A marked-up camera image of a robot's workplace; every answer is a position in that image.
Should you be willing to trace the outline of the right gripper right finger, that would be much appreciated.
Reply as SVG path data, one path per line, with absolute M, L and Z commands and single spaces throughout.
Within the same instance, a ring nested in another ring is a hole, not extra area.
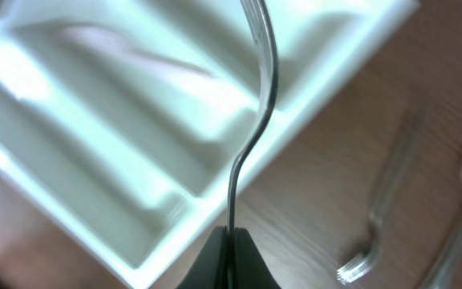
M 236 228 L 232 244 L 231 288 L 280 289 L 247 229 Z

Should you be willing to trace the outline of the white plastic cutlery tray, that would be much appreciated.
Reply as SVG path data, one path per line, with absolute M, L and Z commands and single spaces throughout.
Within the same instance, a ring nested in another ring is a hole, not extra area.
M 57 35 L 76 24 L 214 79 L 162 79 Z M 259 93 L 241 1 L 0 1 L 0 172 L 129 287 L 225 208 Z

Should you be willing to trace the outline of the pink plastic knife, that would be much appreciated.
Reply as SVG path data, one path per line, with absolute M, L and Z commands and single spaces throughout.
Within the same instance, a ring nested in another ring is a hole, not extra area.
M 112 57 L 162 79 L 214 79 L 213 74 L 203 68 L 144 51 L 121 33 L 103 26 L 69 25 L 59 29 L 57 35 L 83 49 Z

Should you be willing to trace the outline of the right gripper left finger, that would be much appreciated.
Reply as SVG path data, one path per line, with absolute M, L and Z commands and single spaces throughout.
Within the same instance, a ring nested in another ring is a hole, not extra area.
M 228 287 L 228 234 L 215 227 L 177 289 L 224 289 Z

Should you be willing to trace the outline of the steel fork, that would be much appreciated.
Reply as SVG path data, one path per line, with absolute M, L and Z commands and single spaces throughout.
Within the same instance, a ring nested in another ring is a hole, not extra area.
M 383 167 L 369 206 L 369 238 L 357 253 L 336 271 L 336 279 L 342 285 L 349 285 L 368 274 L 381 256 L 384 222 L 417 147 L 427 114 L 428 106 L 419 104 L 409 109 L 403 118 L 399 134 Z
M 230 171 L 226 225 L 228 235 L 233 235 L 235 232 L 236 196 L 240 172 L 246 158 L 270 122 L 277 99 L 279 77 L 277 44 L 265 1 L 241 0 L 241 6 L 257 50 L 260 93 L 256 120 Z

